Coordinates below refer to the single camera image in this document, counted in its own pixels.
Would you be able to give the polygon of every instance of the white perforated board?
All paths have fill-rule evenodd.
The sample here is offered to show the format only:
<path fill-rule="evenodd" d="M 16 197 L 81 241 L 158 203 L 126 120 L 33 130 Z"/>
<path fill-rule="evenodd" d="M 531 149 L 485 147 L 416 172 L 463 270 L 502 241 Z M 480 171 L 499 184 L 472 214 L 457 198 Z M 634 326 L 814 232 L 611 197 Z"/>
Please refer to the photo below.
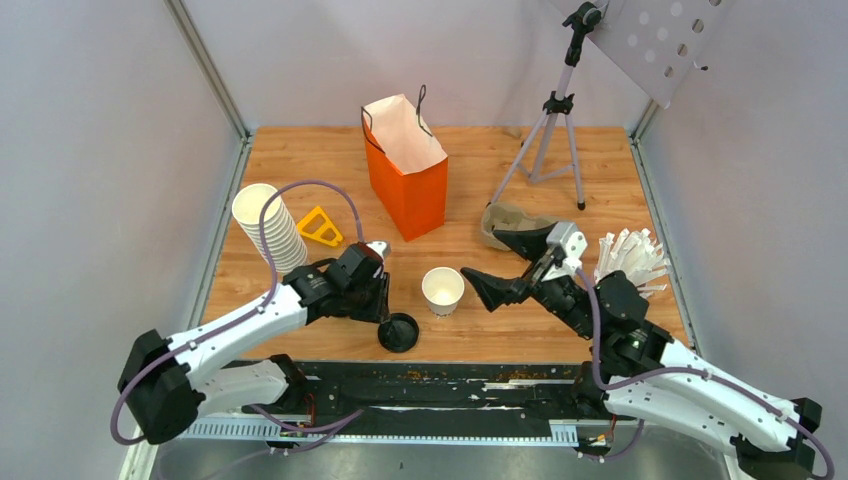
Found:
<path fill-rule="evenodd" d="M 675 89 L 735 2 L 610 0 L 601 27 L 589 38 L 645 93 L 668 108 Z"/>

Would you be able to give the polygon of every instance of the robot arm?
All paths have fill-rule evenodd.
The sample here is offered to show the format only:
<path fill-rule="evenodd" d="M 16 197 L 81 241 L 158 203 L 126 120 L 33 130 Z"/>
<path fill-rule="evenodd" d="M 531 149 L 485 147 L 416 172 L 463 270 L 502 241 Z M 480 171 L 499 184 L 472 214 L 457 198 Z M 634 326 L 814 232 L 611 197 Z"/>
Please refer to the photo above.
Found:
<path fill-rule="evenodd" d="M 601 389 L 582 366 L 572 396 L 584 409 L 642 418 L 699 439 L 736 457 L 742 469 L 756 479 L 800 480 L 812 475 L 815 452 L 787 418 L 814 431 L 821 407 L 809 399 L 785 400 L 759 391 L 700 358 L 669 333 L 645 319 L 648 302 L 624 272 L 614 272 L 594 287 L 599 303 L 601 331 L 594 332 L 589 293 L 572 276 L 582 266 L 585 236 L 572 222 L 525 231 L 495 231 L 495 237 L 531 264 L 521 277 L 497 278 L 470 268 L 462 274 L 489 311 L 501 305 L 539 302 L 579 336 L 600 338 L 603 381 L 621 380 L 669 367 L 695 369 L 691 373 L 662 373 L 620 389 Z M 757 402 L 711 380 L 730 380 L 783 412 L 767 412 Z"/>
<path fill-rule="evenodd" d="M 214 412 L 254 403 L 296 405 L 303 398 L 306 379 L 287 355 L 222 368 L 266 340 L 321 317 L 388 321 L 389 274 L 383 268 L 388 254 L 386 242 L 357 243 L 338 259 L 295 268 L 273 289 L 270 301 L 265 293 L 211 323 L 168 338 L 155 330 L 139 336 L 118 382 L 119 391 L 155 359 L 189 346 L 154 369 L 127 398 L 147 441 L 171 440 L 196 418 Z M 246 320 L 233 323 L 251 312 Z M 221 327 L 225 329 L 208 337 Z"/>

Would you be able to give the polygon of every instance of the paper cup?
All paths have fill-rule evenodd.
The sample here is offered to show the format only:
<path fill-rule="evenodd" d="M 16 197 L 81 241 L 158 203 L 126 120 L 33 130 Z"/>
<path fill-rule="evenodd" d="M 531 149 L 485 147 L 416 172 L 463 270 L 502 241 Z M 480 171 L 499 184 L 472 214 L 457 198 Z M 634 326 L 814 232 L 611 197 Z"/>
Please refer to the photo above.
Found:
<path fill-rule="evenodd" d="M 262 206 L 276 191 L 276 188 L 264 183 L 248 185 L 236 195 L 232 205 L 233 218 L 266 262 L 268 259 L 262 248 L 259 217 Z M 306 244 L 297 231 L 294 219 L 279 198 L 274 199 L 268 207 L 264 224 L 265 240 L 277 271 L 285 274 L 303 265 L 308 254 Z"/>
<path fill-rule="evenodd" d="M 267 183 L 254 183 L 242 188 L 233 199 L 233 218 L 242 227 L 259 228 L 259 214 L 262 212 L 262 207 L 275 193 L 277 189 Z M 268 222 L 279 215 L 283 209 L 283 201 L 277 197 L 265 212 L 265 221 Z"/>
<path fill-rule="evenodd" d="M 447 316 L 456 310 L 459 299 L 465 293 L 465 280 L 452 268 L 438 267 L 424 275 L 421 291 L 433 313 Z"/>
<path fill-rule="evenodd" d="M 248 234 L 256 234 L 259 235 L 259 225 L 241 225 L 242 230 Z M 294 224 L 294 220 L 291 218 L 291 215 L 288 213 L 286 209 L 283 209 L 281 212 L 276 213 L 272 218 L 265 220 L 265 231 L 269 232 L 271 230 L 280 230 L 285 229 L 288 230 L 290 228 L 296 228 Z"/>

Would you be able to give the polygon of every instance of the tripod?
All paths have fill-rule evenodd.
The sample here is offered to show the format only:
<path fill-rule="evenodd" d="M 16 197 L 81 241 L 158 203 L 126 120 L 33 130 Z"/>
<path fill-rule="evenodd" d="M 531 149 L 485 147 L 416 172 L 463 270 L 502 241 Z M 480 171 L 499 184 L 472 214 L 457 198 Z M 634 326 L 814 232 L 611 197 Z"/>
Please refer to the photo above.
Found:
<path fill-rule="evenodd" d="M 602 18 L 603 14 L 601 11 L 598 10 L 593 3 L 586 2 L 581 5 L 576 12 L 569 15 L 565 22 L 563 22 L 562 26 L 566 28 L 571 27 L 574 30 L 574 34 L 571 37 L 571 44 L 569 45 L 568 53 L 565 56 L 565 66 L 563 67 L 562 74 L 559 77 L 559 84 L 557 85 L 557 89 L 551 92 L 551 97 L 544 103 L 544 105 L 542 105 L 542 114 L 539 116 L 536 124 L 533 125 L 533 129 L 530 130 L 530 135 L 526 140 L 524 140 L 524 142 L 522 142 L 521 150 L 519 150 L 515 160 L 512 161 L 512 165 L 510 165 L 509 170 L 506 172 L 506 176 L 503 181 L 501 181 L 501 184 L 497 191 L 495 191 L 495 194 L 492 196 L 492 200 L 489 201 L 490 205 L 500 198 L 506 188 L 506 185 L 509 183 L 510 178 L 512 178 L 512 175 L 517 169 L 521 169 L 522 173 L 527 175 L 530 179 L 530 183 L 533 184 L 559 176 L 573 169 L 574 184 L 577 188 L 577 208 L 580 210 L 586 208 L 586 202 L 583 198 L 583 182 L 580 179 L 580 163 L 577 160 L 577 139 L 574 136 L 574 123 L 571 121 L 571 110 L 574 108 L 574 94 L 572 93 L 571 95 L 566 96 L 565 92 L 568 89 L 568 83 L 571 81 L 571 74 L 574 72 L 574 67 L 576 67 L 577 62 L 580 61 L 580 54 L 583 50 L 583 40 L 586 38 L 586 34 L 592 32 L 598 23 L 600 23 Z M 571 165 L 547 175 L 540 175 L 542 165 L 545 162 L 545 153 L 548 150 L 548 144 L 551 142 L 551 137 L 553 136 L 554 129 L 556 128 L 557 117 L 560 114 L 565 115 L 565 125 L 568 129 L 568 143 L 571 147 Z M 528 172 L 527 169 L 521 165 L 521 161 L 524 159 L 524 155 L 527 154 L 527 150 L 530 149 L 530 145 L 533 143 L 533 140 L 535 140 L 536 135 L 542 128 L 542 124 L 545 124 L 545 133 L 542 135 L 542 140 L 539 143 L 539 151 L 536 153 L 536 160 L 533 162 L 533 170 Z"/>

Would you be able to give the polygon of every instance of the wooden floor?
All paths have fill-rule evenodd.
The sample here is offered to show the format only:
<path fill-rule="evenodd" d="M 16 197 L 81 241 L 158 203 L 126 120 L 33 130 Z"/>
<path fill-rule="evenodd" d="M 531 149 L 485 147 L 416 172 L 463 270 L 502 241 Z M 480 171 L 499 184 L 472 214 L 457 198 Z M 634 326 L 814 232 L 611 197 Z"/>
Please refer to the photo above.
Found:
<path fill-rule="evenodd" d="M 519 149 L 519 141 L 500 128 L 443 127 L 434 133 L 450 155 L 447 222 L 441 228 L 405 243 L 383 205 L 371 190 L 359 128 L 262 128 L 256 136 L 244 184 L 282 186 L 307 178 L 332 182 L 350 193 L 363 217 L 368 240 L 388 240 L 392 254 L 389 307 L 414 316 L 421 328 L 418 345 L 404 354 L 386 352 L 377 342 L 374 324 L 324 318 L 282 335 L 249 352 L 262 358 L 288 353 L 300 360 L 420 360 L 473 362 L 566 362 L 589 358 L 589 344 L 577 337 L 541 306 L 529 300 L 488 313 L 470 285 L 457 311 L 447 318 L 429 312 L 420 285 L 431 268 L 463 266 L 504 277 L 518 276 L 526 264 L 510 252 L 490 249 L 479 241 L 478 225 L 486 203 Z M 557 131 L 546 160 L 546 171 L 570 162 L 564 129 Z M 585 211 L 578 211 L 571 175 L 529 186 L 516 174 L 502 197 L 531 214 L 552 214 L 577 222 L 590 239 L 583 256 L 591 272 L 597 262 L 598 239 L 651 228 L 641 184 L 627 137 L 620 128 L 578 128 L 577 145 L 586 192 Z M 534 151 L 528 154 L 529 164 Z M 295 219 L 321 205 L 345 235 L 355 241 L 347 204 L 323 187 L 300 187 L 287 193 L 286 205 Z M 331 249 L 307 240 L 310 261 L 336 256 Z M 206 309 L 204 322 L 228 313 L 268 288 L 268 267 L 253 244 L 232 222 Z M 671 289 L 652 297 L 648 318 L 685 340 Z"/>

